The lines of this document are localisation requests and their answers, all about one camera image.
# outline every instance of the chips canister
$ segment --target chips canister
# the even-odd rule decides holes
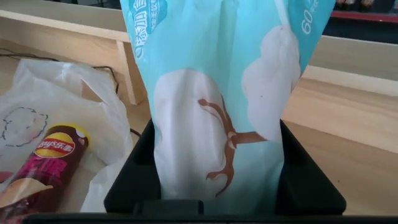
[[[0,194],[0,223],[18,223],[32,213],[56,212],[89,142],[78,126],[51,127]]]

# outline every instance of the light blue package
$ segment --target light blue package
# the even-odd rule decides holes
[[[279,120],[334,0],[121,0],[164,199],[273,213]]]

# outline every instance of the black cable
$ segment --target black cable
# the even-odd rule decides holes
[[[133,133],[133,134],[135,134],[135,135],[138,136],[139,138],[141,138],[141,133],[139,133],[138,131],[136,131],[136,130],[130,128],[130,132]]]
[[[16,60],[17,60],[17,58],[15,58],[15,57],[34,58],[34,59],[51,60],[53,62],[59,62],[59,60],[57,60],[55,58],[39,57],[37,55],[29,54],[29,53],[19,54],[19,53],[13,52],[12,50],[1,48],[1,47],[0,47],[0,50],[5,50],[5,51],[8,51],[8,52],[12,53],[12,54],[0,54],[0,57],[9,57],[9,58],[13,58],[13,59],[16,59]],[[93,66],[93,68],[95,68],[95,69],[104,69],[105,68],[105,69],[108,69],[111,72],[112,79],[116,83],[115,92],[116,92],[116,94],[118,94],[118,92],[119,92],[119,82],[116,80],[116,75],[114,74],[113,68],[109,67],[109,66]],[[132,128],[130,128],[130,132],[135,134],[139,138],[141,138],[141,133],[140,132],[138,132],[138,131],[136,131],[136,130],[134,130]]]
[[[53,62],[59,62],[59,60],[55,58],[49,58],[49,57],[39,57],[36,55],[31,55],[31,54],[0,54],[0,57],[25,57],[25,58],[34,58],[34,59],[41,59],[41,60],[51,60]]]
[[[115,75],[114,72],[113,72],[113,68],[111,68],[111,67],[109,67],[109,66],[94,66],[93,68],[95,68],[95,69],[107,68],[107,69],[111,72],[113,81],[116,83],[115,92],[116,92],[116,94],[118,94],[118,93],[119,93],[119,82],[116,81],[116,75]]]

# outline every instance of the snack package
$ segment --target snack package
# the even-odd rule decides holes
[[[163,199],[274,212],[279,120],[334,0],[122,0]]]
[[[0,194],[0,222],[56,212],[89,143],[89,135],[78,126],[51,127]]]

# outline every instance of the lay's logo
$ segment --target lay's logo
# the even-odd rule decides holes
[[[35,154],[43,158],[59,158],[71,154],[73,150],[75,143],[68,134],[53,133],[36,147]]]

